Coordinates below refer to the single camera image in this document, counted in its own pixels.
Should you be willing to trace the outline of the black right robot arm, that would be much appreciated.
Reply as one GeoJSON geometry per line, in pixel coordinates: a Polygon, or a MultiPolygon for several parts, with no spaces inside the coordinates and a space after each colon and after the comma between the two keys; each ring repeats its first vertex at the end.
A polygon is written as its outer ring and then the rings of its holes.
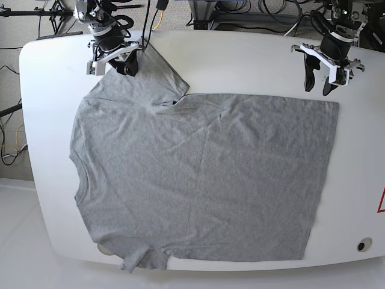
{"type": "Polygon", "coordinates": [[[103,76],[109,64],[121,75],[135,76],[138,72],[137,51],[141,45],[132,41],[129,29],[134,21],[117,11],[115,1],[77,1],[74,16],[86,24],[93,36],[88,44],[92,58],[87,61],[87,74],[103,76]]]}

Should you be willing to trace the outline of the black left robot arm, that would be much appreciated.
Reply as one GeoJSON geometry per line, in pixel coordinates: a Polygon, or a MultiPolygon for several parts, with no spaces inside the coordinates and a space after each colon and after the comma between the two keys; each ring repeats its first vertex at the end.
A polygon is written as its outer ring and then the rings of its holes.
{"type": "Polygon", "coordinates": [[[310,12],[310,24],[322,35],[320,45],[302,43],[293,50],[304,54],[304,89],[310,92],[315,85],[314,71],[321,65],[328,68],[322,94],[327,96],[338,87],[347,86],[354,78],[354,70],[365,70],[362,62],[350,60],[348,53],[358,41],[359,34],[368,22],[364,1],[324,1],[323,7],[331,11],[326,19],[318,10],[310,12]]]}

